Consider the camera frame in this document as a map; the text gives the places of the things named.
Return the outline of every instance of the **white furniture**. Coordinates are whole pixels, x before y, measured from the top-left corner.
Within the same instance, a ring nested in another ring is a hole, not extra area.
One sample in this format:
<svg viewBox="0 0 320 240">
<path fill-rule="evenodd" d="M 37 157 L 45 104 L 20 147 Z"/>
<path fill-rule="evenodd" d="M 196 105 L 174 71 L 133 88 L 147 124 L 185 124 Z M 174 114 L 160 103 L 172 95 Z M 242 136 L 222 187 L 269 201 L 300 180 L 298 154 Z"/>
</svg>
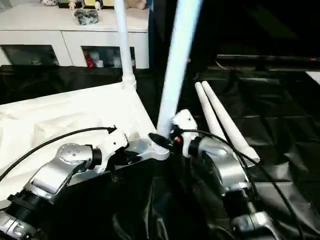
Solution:
<svg viewBox="0 0 320 240">
<path fill-rule="evenodd" d="M 148 69 L 149 10 L 130 8 L 125 13 L 135 67 Z M 77 23 L 71 10 L 42 4 L 20 4 L 0 14 L 0 46 L 49 45 L 60 66 L 86 67 L 84 46 L 119 47 L 117 31 L 116 14 L 112 9 L 103 9 L 99 22 L 86 26 Z M 0 50 L 0 66 L 14 64 L 4 49 Z"/>
</svg>

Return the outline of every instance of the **white foam stick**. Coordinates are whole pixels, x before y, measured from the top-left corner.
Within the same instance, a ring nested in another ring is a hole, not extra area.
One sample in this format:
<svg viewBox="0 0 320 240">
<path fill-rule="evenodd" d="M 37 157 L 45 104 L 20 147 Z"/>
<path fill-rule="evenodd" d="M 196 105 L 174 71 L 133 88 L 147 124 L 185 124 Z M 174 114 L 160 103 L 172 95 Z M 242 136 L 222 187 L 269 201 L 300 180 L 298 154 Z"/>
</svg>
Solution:
<svg viewBox="0 0 320 240">
<path fill-rule="evenodd" d="M 214 110 L 211 107 L 209 99 L 201 85 L 200 82 L 197 82 L 195 85 L 196 93 L 198 94 L 202 110 L 206 119 L 206 123 L 208 124 L 209 130 L 212 134 L 219 136 L 220 138 L 227 140 L 224 132 L 222 131 L 218 119 Z"/>
<path fill-rule="evenodd" d="M 124 0 L 114 0 L 116 26 L 119 36 L 120 57 L 122 64 L 122 82 L 137 89 L 137 81 L 132 69 L 131 53 L 127 29 L 127 17 Z"/>
<path fill-rule="evenodd" d="M 223 125 L 228 137 L 230 138 L 232 144 L 234 147 L 241 153 L 247 155 L 248 157 L 252 158 L 256 162 L 260 161 L 260 158 L 256 151 L 248 145 L 245 138 L 242 136 L 241 132 L 235 125 L 234 121 L 231 119 L 229 114 L 227 113 L 224 106 L 221 104 L 219 98 L 213 91 L 213 89 L 210 87 L 207 81 L 202 82 L 202 87 L 208 96 L 212 107 L 214 108 L 217 117 L 219 118 L 221 124 Z"/>
<path fill-rule="evenodd" d="M 177 113 L 181 87 L 202 2 L 203 0 L 179 0 L 177 2 L 156 128 L 158 134 L 166 138 L 169 137 L 172 119 Z"/>
</svg>

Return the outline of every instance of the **black fabric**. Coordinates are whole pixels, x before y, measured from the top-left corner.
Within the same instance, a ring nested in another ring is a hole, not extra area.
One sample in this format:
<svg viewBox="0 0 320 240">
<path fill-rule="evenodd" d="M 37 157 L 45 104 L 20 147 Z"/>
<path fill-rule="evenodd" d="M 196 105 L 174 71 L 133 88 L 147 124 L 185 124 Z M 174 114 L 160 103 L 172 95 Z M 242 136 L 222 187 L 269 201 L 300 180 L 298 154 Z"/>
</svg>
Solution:
<svg viewBox="0 0 320 240">
<path fill-rule="evenodd" d="M 154 124 L 163 77 L 136 73 L 138 94 Z M 113 83 L 119 72 L 80 67 L 0 68 L 0 101 Z M 320 86 L 304 72 L 187 75 L 179 110 L 188 108 L 207 130 L 194 83 L 213 87 L 299 217 L 306 239 L 320 239 Z M 28 84 L 30 88 L 20 88 Z M 249 172 L 283 239 L 299 239 L 293 218 L 257 167 Z M 171 155 L 147 160 L 71 186 L 50 220 L 48 239 L 233 239 L 216 194 L 211 162 Z"/>
</svg>

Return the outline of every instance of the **toy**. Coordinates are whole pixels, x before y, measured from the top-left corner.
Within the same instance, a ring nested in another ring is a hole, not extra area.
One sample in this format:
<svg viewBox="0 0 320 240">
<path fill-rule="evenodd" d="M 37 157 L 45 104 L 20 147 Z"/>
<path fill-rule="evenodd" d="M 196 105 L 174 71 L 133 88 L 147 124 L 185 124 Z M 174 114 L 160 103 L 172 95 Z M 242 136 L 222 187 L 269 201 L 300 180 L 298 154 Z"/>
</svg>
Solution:
<svg viewBox="0 0 320 240">
<path fill-rule="evenodd" d="M 94 7 L 95 7 L 95 10 L 97 10 L 97 11 L 101 10 L 101 3 L 99 0 L 95 0 Z"/>
<path fill-rule="evenodd" d="M 40 0 L 39 3 L 41 3 L 45 6 L 56 6 L 57 0 Z"/>
<path fill-rule="evenodd" d="M 125 8 L 136 8 L 136 9 L 144 9 L 147 4 L 147 0 L 125 0 Z"/>
<path fill-rule="evenodd" d="M 70 0 L 69 9 L 75 10 L 75 8 L 76 8 L 76 2 L 74 0 Z"/>
</svg>

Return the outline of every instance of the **white tube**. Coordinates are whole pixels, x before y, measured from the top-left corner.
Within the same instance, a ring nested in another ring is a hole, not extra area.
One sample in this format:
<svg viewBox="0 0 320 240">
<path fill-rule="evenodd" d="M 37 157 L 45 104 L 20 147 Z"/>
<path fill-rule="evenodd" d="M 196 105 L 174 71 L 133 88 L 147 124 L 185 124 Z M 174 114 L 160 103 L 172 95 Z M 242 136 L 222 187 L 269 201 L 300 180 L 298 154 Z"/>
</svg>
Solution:
<svg viewBox="0 0 320 240">
<path fill-rule="evenodd" d="M 127 18 L 124 0 L 114 0 L 116 25 L 119 35 L 119 46 L 122 63 L 122 82 L 124 86 L 132 85 L 137 89 L 137 81 L 132 70 L 131 54 L 127 31 Z"/>
<path fill-rule="evenodd" d="M 196 93 L 198 94 L 203 113 L 208 124 L 209 130 L 212 134 L 219 136 L 220 138 L 227 140 L 224 132 L 222 131 L 218 119 L 214 110 L 211 107 L 209 99 L 201 85 L 200 82 L 197 82 L 195 85 Z"/>
<path fill-rule="evenodd" d="M 202 2 L 203 0 L 179 0 L 177 3 L 157 123 L 158 134 L 166 138 L 177 111 Z"/>
<path fill-rule="evenodd" d="M 221 104 L 219 98 L 216 96 L 213 89 L 210 87 L 207 81 L 202 82 L 202 87 L 208 96 L 216 114 L 219 118 L 221 124 L 223 125 L 228 137 L 230 138 L 234 147 L 241 153 L 247 155 L 248 157 L 252 158 L 256 162 L 260 161 L 260 158 L 256 151 L 248 145 L 245 138 L 242 136 L 241 132 L 235 125 L 234 121 L 231 119 L 229 114 L 227 113 L 224 106 Z"/>
</svg>

